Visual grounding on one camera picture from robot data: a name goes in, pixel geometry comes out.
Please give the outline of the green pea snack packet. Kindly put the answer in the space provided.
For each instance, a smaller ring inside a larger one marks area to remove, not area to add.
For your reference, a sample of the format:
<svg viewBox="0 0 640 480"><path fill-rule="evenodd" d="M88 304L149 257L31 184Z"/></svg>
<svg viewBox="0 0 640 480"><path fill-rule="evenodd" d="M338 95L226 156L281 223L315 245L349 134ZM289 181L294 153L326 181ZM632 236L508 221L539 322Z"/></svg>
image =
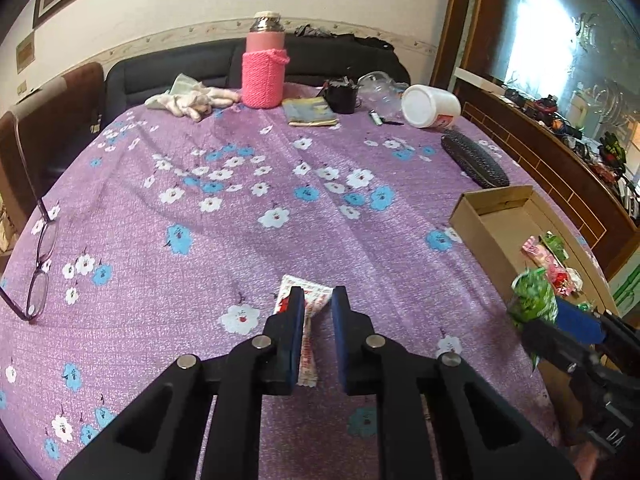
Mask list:
<svg viewBox="0 0 640 480"><path fill-rule="evenodd" d="M513 298L506 310L520 333L527 323L535 320L556 322L558 303L544 268L528 269L518 274L511 283L511 289Z"/></svg>

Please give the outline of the white red snack packet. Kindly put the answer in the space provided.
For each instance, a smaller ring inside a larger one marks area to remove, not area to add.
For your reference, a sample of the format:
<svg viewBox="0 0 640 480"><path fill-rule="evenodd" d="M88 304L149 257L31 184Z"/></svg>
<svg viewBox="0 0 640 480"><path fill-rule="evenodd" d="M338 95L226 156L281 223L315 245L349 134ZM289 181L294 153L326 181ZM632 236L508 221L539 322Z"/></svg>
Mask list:
<svg viewBox="0 0 640 480"><path fill-rule="evenodd" d="M333 288L285 274L280 283L273 313L280 313L286 310L288 296L290 296L293 287L303 289L305 298L302 354L300 355L297 385L314 388L318 384L318 372L311 345L311 323L314 316L330 301Z"/></svg>

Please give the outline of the pink snack packet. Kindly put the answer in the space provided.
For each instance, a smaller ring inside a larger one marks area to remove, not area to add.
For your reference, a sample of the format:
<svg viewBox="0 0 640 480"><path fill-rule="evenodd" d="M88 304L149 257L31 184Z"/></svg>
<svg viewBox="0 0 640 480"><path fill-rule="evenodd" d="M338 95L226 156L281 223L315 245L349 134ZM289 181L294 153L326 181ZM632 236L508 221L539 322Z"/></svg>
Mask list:
<svg viewBox="0 0 640 480"><path fill-rule="evenodd" d="M558 295L577 296L584 286L582 277L575 269L566 265L568 259L563 264L557 262L539 237L540 235L530 236L524 242L522 251L538 268L544 269L547 280Z"/></svg>

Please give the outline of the green crumpled snack packet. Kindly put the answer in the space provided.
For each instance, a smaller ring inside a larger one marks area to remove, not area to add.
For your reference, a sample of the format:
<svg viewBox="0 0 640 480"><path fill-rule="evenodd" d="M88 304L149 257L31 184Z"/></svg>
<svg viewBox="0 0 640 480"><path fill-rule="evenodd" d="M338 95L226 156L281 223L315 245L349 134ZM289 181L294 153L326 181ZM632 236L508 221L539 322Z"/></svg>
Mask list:
<svg viewBox="0 0 640 480"><path fill-rule="evenodd" d="M554 255L557 262L563 264L568 258L570 258L561 237L547 231L539 237L539 240L547 247L548 251Z"/></svg>

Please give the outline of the cardboard box tray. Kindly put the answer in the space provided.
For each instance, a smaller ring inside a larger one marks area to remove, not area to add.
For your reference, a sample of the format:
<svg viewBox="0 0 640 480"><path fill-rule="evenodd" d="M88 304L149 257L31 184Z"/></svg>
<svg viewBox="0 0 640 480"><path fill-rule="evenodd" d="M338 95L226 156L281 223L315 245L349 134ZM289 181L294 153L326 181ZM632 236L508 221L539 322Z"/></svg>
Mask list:
<svg viewBox="0 0 640 480"><path fill-rule="evenodd" d="M567 375L546 362L534 365L525 353L509 314L516 305L512 283L538 269L525 244L550 232L582 279L578 299L603 311L613 298L598 266L530 185L463 192L448 226L454 239L442 280L450 299L446 329L459 337L462 356L544 434L576 440L582 406Z"/></svg>

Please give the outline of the purple floral tablecloth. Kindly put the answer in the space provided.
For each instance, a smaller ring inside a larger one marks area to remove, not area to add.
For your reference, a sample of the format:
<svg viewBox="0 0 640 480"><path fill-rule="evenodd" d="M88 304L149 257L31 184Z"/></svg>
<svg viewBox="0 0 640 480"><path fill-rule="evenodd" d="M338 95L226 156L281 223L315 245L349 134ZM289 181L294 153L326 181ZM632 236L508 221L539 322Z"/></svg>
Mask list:
<svg viewBox="0 0 640 480"><path fill-rule="evenodd" d="M235 106L192 122L137 106L47 192L56 230L30 292L43 228L32 214L2 282L33 323L1 309L1 419L38 476L60 470L180 354L257 335L285 274L344 286L357 311L422 356L446 329L448 218L475 183L433 131L293 128Z"/></svg>

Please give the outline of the white plastic jar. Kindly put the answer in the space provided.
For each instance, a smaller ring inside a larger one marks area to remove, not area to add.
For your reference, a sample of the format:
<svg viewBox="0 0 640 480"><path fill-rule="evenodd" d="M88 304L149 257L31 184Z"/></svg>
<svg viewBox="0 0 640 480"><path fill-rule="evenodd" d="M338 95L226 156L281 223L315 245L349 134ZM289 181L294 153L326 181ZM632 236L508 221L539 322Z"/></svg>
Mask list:
<svg viewBox="0 0 640 480"><path fill-rule="evenodd" d="M458 98L447 90L413 84L401 96L401 111L410 126L448 128L461 114Z"/></svg>

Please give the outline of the lighter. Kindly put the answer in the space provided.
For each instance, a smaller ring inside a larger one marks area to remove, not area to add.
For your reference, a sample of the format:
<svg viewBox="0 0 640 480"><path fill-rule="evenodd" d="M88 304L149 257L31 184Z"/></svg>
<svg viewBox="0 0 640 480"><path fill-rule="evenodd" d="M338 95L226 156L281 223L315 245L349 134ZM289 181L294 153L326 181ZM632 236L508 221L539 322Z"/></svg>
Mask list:
<svg viewBox="0 0 640 480"><path fill-rule="evenodd" d="M378 113L375 110L370 110L369 115L372 119L372 122L377 126L382 126L384 124L383 119L378 116Z"/></svg>

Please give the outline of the wooden brick-pattern cabinet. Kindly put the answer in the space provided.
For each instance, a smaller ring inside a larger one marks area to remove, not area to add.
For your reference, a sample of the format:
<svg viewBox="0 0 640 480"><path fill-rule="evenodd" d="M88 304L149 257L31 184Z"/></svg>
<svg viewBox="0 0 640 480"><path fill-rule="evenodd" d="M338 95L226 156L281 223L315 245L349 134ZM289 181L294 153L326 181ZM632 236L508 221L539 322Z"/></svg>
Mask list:
<svg viewBox="0 0 640 480"><path fill-rule="evenodd" d="M484 73L503 5L504 0L448 0L431 84L449 84L459 51L462 68ZM513 155L561 207L612 280L639 248L639 227L613 191L550 129L498 96L461 79L454 94L463 116Z"/></svg>

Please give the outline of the clear plastic cup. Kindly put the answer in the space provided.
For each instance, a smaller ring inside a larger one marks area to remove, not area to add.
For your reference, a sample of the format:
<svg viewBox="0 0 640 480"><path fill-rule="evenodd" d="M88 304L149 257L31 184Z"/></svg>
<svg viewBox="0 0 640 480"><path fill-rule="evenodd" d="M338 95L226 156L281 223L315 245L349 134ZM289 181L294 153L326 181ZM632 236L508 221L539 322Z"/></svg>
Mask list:
<svg viewBox="0 0 640 480"><path fill-rule="evenodd" d="M408 88L405 82L398 82L385 72L367 73L357 81L357 98L368 110L375 110L383 117L400 112L401 95Z"/></svg>

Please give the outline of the black small cup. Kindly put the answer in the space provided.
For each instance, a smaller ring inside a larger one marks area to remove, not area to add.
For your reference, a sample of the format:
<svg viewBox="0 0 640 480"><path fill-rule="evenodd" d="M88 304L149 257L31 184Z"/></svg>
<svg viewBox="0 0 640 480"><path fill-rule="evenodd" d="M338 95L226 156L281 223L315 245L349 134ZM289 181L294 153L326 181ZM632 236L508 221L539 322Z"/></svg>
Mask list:
<svg viewBox="0 0 640 480"><path fill-rule="evenodd" d="M336 114L354 114L358 105L358 87L349 78L327 80L322 86L319 96Z"/></svg>

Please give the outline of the small notebook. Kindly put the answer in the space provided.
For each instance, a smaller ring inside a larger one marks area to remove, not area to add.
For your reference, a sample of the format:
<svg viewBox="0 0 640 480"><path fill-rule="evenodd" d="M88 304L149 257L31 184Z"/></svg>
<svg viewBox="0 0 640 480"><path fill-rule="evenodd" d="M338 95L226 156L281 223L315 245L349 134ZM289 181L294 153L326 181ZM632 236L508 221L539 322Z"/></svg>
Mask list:
<svg viewBox="0 0 640 480"><path fill-rule="evenodd" d="M338 124L337 114L321 96L282 101L286 121L292 127L332 127Z"/></svg>

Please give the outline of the white cloth gloves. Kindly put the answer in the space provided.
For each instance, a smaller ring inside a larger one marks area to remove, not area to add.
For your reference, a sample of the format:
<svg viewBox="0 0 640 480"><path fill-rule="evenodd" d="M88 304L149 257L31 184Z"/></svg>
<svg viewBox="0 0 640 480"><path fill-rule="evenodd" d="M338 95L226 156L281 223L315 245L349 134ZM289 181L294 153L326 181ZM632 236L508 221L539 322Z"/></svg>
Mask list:
<svg viewBox="0 0 640 480"><path fill-rule="evenodd" d="M149 110L166 110L172 116L200 122L213 110L224 110L240 101L238 92L206 87L201 81L179 74L169 90L150 96L144 106Z"/></svg>

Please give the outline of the pink bottle with knit sleeve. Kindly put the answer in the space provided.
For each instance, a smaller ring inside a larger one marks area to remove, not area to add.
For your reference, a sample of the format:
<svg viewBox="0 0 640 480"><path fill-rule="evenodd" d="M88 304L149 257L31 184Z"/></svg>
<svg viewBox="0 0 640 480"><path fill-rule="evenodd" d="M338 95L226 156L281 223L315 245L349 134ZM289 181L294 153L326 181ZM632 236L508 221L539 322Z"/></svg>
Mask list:
<svg viewBox="0 0 640 480"><path fill-rule="evenodd" d="M285 69L290 58L285 50L281 15L262 11L246 36L242 56L242 101L250 108L268 110L283 99Z"/></svg>

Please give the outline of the black sofa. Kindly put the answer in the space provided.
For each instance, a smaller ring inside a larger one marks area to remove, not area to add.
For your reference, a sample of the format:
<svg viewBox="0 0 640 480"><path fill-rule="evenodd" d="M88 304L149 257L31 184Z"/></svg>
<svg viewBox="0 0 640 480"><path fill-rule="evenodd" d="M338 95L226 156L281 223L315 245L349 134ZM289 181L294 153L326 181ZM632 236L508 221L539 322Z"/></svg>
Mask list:
<svg viewBox="0 0 640 480"><path fill-rule="evenodd" d="M183 74L206 87L258 93L276 79L321 87L327 80L353 81L372 72L410 84L408 70L394 47L378 38L340 35L331 38L286 35L280 50L246 53L244 38L191 44L147 53L116 63L105 81L101 127L130 108L171 89Z"/></svg>

